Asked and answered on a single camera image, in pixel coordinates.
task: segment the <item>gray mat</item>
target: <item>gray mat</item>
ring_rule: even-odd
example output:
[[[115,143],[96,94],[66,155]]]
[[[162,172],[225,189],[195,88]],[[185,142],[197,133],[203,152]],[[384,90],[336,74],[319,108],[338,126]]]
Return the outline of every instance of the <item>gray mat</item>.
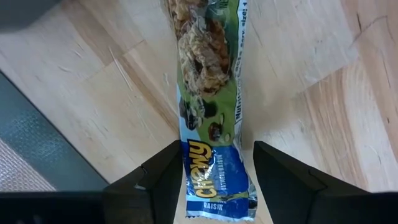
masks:
[[[1,72],[0,139],[56,190],[101,190],[108,185]]]

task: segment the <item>wooden floor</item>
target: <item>wooden floor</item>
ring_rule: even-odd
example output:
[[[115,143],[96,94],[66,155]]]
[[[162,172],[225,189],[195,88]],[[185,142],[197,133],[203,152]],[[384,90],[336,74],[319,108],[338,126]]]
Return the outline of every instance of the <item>wooden floor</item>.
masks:
[[[263,140],[363,189],[398,190],[398,1],[248,0],[244,155]],[[160,0],[65,0],[0,34],[0,69],[115,181],[178,138]],[[185,184],[176,223],[185,219]],[[255,223],[272,223],[259,192]]]

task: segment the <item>blue wrapper section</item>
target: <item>blue wrapper section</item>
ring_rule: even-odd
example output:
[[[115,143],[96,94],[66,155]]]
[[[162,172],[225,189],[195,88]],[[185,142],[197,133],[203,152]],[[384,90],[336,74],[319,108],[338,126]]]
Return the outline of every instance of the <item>blue wrapper section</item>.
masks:
[[[195,163],[189,143],[182,142],[182,148],[187,173],[187,216],[203,216],[231,222],[252,220],[249,215],[250,181],[238,150],[233,146],[211,147],[208,169],[204,173],[205,181],[211,181],[216,195],[205,198],[196,194],[198,189],[190,175]]]

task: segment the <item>light wood surface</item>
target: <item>light wood surface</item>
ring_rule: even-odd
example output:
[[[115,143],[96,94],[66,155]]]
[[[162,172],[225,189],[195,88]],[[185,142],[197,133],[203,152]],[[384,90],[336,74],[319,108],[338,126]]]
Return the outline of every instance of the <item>light wood surface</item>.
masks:
[[[398,190],[398,2],[250,0],[244,155],[263,140],[363,189]],[[0,34],[0,69],[109,181],[178,138],[160,0],[65,0]],[[182,184],[176,223],[185,219]],[[255,223],[272,223],[259,191]]]

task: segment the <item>granola bar wrapper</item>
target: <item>granola bar wrapper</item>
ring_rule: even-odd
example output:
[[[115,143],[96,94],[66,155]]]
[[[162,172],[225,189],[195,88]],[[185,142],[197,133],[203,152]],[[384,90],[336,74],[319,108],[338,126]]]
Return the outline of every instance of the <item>granola bar wrapper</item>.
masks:
[[[177,97],[187,217],[253,221],[241,150],[247,0],[165,0],[178,40]]]

